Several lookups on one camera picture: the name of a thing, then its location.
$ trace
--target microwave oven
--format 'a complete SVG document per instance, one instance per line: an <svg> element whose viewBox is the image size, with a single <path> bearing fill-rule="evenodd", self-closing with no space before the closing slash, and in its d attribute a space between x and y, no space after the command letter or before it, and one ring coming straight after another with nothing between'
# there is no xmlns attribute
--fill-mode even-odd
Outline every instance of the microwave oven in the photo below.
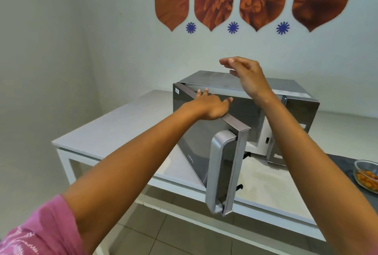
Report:
<svg viewBox="0 0 378 255"><path fill-rule="evenodd" d="M273 92L308 133L319 101L294 80L267 78ZM268 163L285 165L268 120L243 90L239 78L212 71L198 71L173 84L173 111L205 88L224 100L233 97L229 111L214 121L196 122L178 146L206 187L205 202L212 213L232 211L242 161L257 154Z"/></svg>

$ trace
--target hand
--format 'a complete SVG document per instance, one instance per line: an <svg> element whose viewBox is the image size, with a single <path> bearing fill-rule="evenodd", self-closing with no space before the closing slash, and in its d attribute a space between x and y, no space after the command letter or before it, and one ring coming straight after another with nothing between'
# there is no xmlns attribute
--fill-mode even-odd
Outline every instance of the hand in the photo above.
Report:
<svg viewBox="0 0 378 255"><path fill-rule="evenodd" d="M221 101L217 95L209 95L209 89L197 91L196 98L183 105L190 110L194 110L198 120L216 120L228 112L232 98Z"/></svg>
<svg viewBox="0 0 378 255"><path fill-rule="evenodd" d="M257 61L242 57L231 57L220 59L219 62L226 68L232 69L230 74L240 78L240 83L245 92L261 108L267 102L277 99Z"/></svg>

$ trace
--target microwave top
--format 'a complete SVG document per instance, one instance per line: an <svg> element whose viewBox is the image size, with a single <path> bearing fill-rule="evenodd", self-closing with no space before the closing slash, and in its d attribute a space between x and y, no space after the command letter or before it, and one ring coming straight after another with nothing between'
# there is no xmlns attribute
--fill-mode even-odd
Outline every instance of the microwave top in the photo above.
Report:
<svg viewBox="0 0 378 255"><path fill-rule="evenodd" d="M277 95L296 96L315 100L314 97L294 80L267 78L267 81L273 92ZM201 85L204 87L235 90L234 93L228 93L230 96L237 96L241 91L244 92L239 79L230 73L198 71L178 82L195 86Z"/></svg>

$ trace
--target blue flower decal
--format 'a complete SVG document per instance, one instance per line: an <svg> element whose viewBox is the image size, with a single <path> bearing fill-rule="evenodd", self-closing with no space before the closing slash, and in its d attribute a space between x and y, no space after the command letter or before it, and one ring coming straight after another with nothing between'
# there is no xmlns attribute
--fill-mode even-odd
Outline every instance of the blue flower decal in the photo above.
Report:
<svg viewBox="0 0 378 255"><path fill-rule="evenodd" d="M234 34L238 31L238 29L239 29L239 24L236 22L231 22L227 30L229 33Z"/></svg>
<svg viewBox="0 0 378 255"><path fill-rule="evenodd" d="M197 27L193 22L189 22L186 25L186 31L190 34L194 33L196 29L197 29Z"/></svg>
<svg viewBox="0 0 378 255"><path fill-rule="evenodd" d="M290 25L288 22L281 22L277 26L277 33L281 35L286 34L286 32L289 32L289 29L290 29Z"/></svg>

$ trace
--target pink shirt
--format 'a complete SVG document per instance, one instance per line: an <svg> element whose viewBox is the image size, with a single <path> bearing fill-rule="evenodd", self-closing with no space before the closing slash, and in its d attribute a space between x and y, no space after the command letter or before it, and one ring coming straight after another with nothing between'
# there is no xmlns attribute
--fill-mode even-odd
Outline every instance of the pink shirt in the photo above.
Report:
<svg viewBox="0 0 378 255"><path fill-rule="evenodd" d="M0 255L86 255L75 218L61 195L42 205L0 242Z"/></svg>

